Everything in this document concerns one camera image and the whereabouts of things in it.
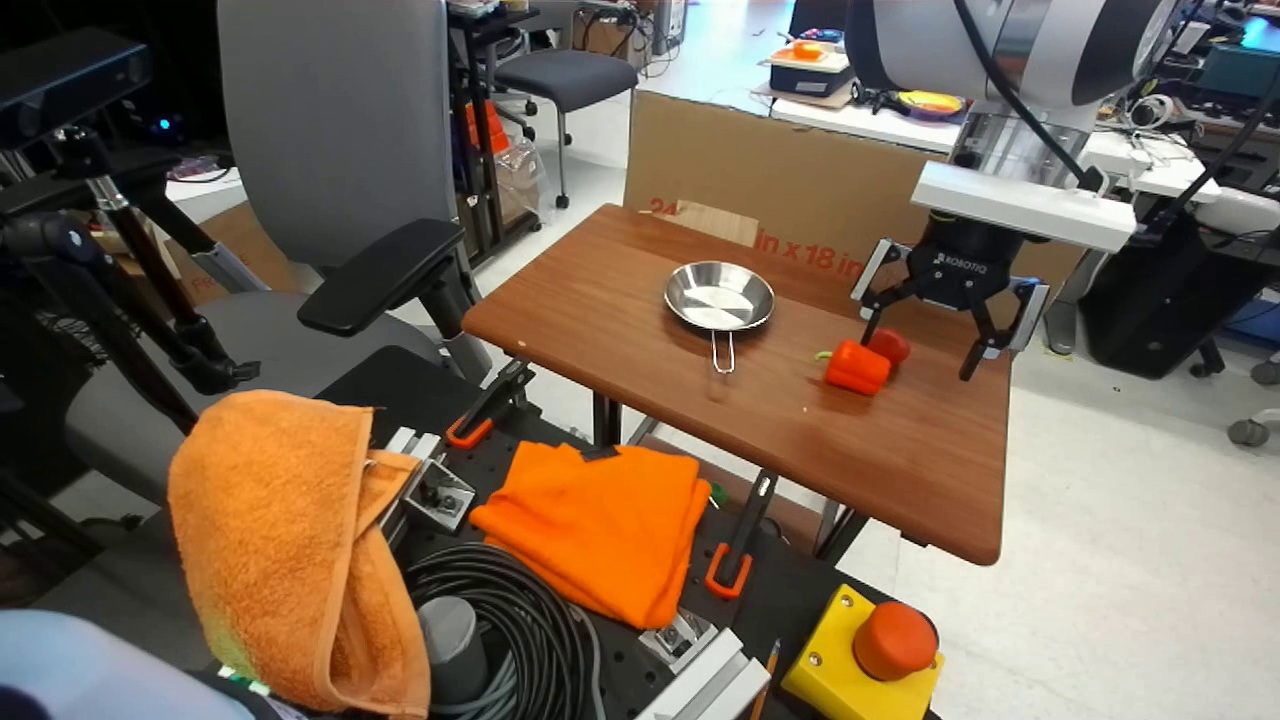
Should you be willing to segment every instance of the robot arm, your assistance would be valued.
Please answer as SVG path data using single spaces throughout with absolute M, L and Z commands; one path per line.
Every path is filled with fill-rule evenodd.
M 883 309 L 927 300 L 978 319 L 960 368 L 1020 348 L 1049 297 L 1015 279 L 1020 245 L 1068 238 L 1116 251 L 1138 232 L 1128 202 L 1097 194 L 1079 167 L 1097 103 L 1131 86 L 1172 39 L 1192 0 L 858 0 L 852 64 L 874 86 L 934 86 L 972 98 L 947 165 L 927 165 L 917 202 L 934 207 L 917 249 L 879 238 L 852 300 L 869 334 Z M 910 279 L 874 288 L 879 265 Z M 990 300 L 1015 290 L 1020 310 L 998 328 Z

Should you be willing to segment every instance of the wooden table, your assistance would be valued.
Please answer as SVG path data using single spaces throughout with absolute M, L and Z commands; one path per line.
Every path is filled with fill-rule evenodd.
M 740 334 L 731 377 L 718 377 L 707 334 L 666 309 L 667 270 L 690 260 L 747 265 L 779 290 L 774 324 Z M 964 382 L 964 317 L 923 303 L 889 310 L 889 328 L 914 341 L 895 382 L 879 397 L 825 389 L 818 352 L 860 332 L 847 288 L 651 217 L 599 207 L 484 297 L 463 328 L 917 545 L 972 565 L 1000 560 L 1010 359 Z

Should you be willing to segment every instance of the cardboard box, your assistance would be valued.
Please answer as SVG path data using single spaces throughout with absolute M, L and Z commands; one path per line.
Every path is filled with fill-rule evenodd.
M 914 202 L 927 150 L 802 129 L 740 107 L 637 93 L 627 207 L 681 225 L 718 217 L 760 225 L 758 249 L 818 275 L 858 279 L 876 238 L 917 245 L 927 210 Z M 1027 245 L 1015 270 L 1062 283 L 1079 251 Z

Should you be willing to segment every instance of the white robot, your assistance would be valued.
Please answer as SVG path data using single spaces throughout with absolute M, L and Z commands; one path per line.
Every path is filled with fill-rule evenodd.
M 1100 98 L 1140 83 L 1198 0 L 858 0 L 847 53 L 874 86 L 934 86 L 972 98 L 953 158 L 922 171 L 917 202 L 934 221 L 917 249 L 879 238 L 852 288 L 869 319 L 895 300 L 927 300 L 978 319 L 964 356 L 1015 352 L 1040 324 L 1049 283 L 1010 269 L 1026 238 L 1063 238 L 1120 251 L 1145 221 L 1103 194 L 1103 171 L 1079 150 Z M 1280 225 L 1270 198 L 1216 189 L 1190 194 L 1198 221 L 1219 232 L 1270 232 Z M 905 260 L 910 279 L 874 288 L 883 265 Z M 990 300 L 1015 290 L 1020 310 L 998 328 Z

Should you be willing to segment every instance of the metal bowl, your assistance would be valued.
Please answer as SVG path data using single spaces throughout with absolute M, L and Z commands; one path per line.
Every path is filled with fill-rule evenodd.
M 774 319 L 775 290 L 740 265 L 697 260 L 674 270 L 666 300 L 700 332 L 747 332 Z

